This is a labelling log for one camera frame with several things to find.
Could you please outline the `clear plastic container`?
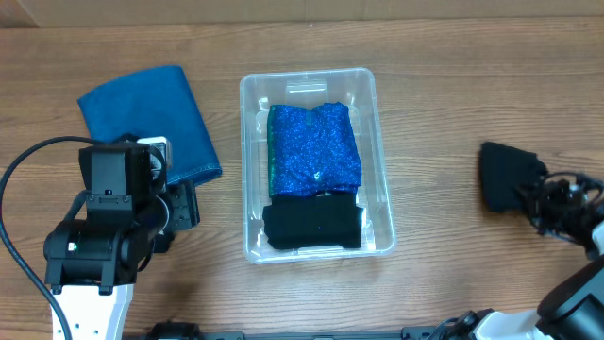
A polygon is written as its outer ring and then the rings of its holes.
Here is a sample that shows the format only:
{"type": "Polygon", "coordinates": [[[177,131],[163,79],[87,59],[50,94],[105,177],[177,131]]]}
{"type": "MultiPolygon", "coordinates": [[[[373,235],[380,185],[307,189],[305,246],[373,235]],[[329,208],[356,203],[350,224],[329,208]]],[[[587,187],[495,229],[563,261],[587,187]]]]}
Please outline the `clear plastic container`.
{"type": "Polygon", "coordinates": [[[376,82],[366,68],[251,74],[240,83],[243,248],[252,264],[277,264],[354,257],[385,256],[396,246],[376,82]],[[264,233],[262,210],[269,198],[267,116],[273,105],[312,109],[340,102],[349,118],[361,158],[362,180],[356,203],[361,215],[361,247],[303,247],[275,250],[264,233]]]}

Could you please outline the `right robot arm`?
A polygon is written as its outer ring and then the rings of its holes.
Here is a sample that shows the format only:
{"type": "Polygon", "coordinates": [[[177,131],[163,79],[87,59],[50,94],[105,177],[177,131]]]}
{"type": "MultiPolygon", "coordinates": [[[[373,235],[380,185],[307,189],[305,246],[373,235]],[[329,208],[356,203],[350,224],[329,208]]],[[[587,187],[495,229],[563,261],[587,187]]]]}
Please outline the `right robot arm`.
{"type": "Polygon", "coordinates": [[[603,340],[603,181],[559,172],[517,192],[531,225],[584,248],[590,262],[550,291],[537,309],[467,312],[442,322],[432,339],[603,340]]]}

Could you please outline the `blue glitter cloth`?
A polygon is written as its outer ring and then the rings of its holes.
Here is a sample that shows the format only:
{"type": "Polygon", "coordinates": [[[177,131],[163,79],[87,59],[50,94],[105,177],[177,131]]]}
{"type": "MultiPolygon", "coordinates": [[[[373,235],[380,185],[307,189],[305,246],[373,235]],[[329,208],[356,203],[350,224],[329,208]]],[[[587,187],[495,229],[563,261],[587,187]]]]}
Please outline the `blue glitter cloth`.
{"type": "Polygon", "coordinates": [[[274,105],[267,117],[269,196],[355,194],[362,165],[349,108],[274,105]]]}

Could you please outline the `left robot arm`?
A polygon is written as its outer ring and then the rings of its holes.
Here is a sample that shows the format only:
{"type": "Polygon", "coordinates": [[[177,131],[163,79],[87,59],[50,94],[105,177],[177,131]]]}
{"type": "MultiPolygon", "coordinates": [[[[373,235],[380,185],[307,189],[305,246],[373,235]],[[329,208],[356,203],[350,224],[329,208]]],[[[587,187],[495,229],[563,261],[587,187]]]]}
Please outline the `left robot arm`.
{"type": "Polygon", "coordinates": [[[199,222],[195,188],[183,181],[158,195],[106,190],[82,198],[86,218],[71,210],[43,245],[44,281],[60,307],[54,336],[120,339],[138,274],[199,222]]]}

